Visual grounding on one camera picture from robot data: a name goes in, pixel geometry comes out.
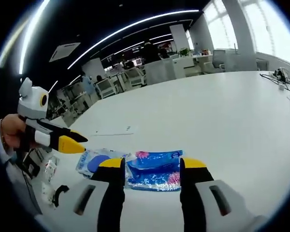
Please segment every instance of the plastic package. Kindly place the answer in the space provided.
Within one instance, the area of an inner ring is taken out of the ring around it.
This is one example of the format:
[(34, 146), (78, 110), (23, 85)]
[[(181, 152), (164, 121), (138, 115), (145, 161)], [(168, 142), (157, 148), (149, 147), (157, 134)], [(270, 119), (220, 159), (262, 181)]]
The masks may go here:
[(179, 158), (182, 155), (182, 150), (136, 152), (136, 159), (126, 162), (128, 186), (131, 189), (147, 191), (180, 190)]
[(48, 159), (48, 162), (45, 166), (45, 171), (44, 171), (44, 180), (46, 183), (50, 183), (55, 172), (57, 165), (59, 164), (59, 158), (56, 156), (51, 156), (51, 158)]
[(125, 157), (127, 154), (106, 148), (97, 150), (86, 149), (86, 151), (81, 155), (76, 165), (76, 170), (78, 171), (78, 173), (82, 174), (85, 178), (90, 179), (93, 173), (89, 171), (87, 166), (94, 157), (99, 155), (108, 156), (110, 159), (112, 159)]

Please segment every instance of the window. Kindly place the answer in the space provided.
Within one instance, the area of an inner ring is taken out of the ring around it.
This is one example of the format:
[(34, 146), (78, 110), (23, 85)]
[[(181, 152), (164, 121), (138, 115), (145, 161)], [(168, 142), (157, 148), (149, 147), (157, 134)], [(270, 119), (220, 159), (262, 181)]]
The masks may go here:
[(290, 62), (290, 24), (268, 0), (239, 0), (256, 52)]
[(204, 9), (204, 15), (214, 49), (237, 48), (233, 25), (222, 0), (212, 0)]
[(193, 47), (193, 43), (192, 43), (192, 39), (191, 39), (189, 30), (186, 31), (186, 37), (188, 39), (189, 49), (190, 50), (194, 50), (194, 47)]

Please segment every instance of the human hand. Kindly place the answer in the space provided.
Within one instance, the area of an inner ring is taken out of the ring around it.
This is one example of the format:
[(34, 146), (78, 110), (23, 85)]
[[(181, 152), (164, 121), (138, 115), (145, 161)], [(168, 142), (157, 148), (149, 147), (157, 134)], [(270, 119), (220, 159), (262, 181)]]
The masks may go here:
[(20, 134), (24, 133), (26, 124), (18, 114), (7, 115), (2, 119), (0, 134), (3, 136), (6, 145), (10, 148), (19, 148)]

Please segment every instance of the yellow robot eye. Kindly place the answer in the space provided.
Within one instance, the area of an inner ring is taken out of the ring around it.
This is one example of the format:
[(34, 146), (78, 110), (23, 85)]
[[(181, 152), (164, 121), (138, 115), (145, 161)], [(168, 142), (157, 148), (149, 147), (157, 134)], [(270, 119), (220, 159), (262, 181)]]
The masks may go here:
[(46, 104), (46, 101), (47, 101), (47, 95), (43, 94), (40, 100), (40, 105), (44, 106)]

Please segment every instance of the black ceiling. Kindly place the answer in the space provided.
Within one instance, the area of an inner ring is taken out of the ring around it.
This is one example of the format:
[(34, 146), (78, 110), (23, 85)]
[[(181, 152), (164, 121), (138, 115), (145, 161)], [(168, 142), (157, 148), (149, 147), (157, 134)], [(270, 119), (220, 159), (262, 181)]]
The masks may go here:
[[(103, 59), (145, 39), (169, 34), (169, 26), (178, 24), (179, 21), (185, 29), (189, 29), (191, 22), (201, 13), (169, 15), (131, 27), (92, 49), (67, 70), (73, 61), (107, 35), (151, 16), (179, 10), (201, 11), (208, 2), (209, 0), (50, 0), (31, 38), (25, 57), (24, 76), (30, 77), (35, 85), (45, 89), (49, 89), (58, 80), (55, 89), (61, 88), (71, 82), (78, 75), (81, 65), (91, 58)], [(164, 23), (165, 25), (143, 30)], [(163, 37), (157, 39), (157, 42), (170, 38), (172, 37)], [(68, 57), (49, 62), (57, 46), (74, 42), (81, 44)]]

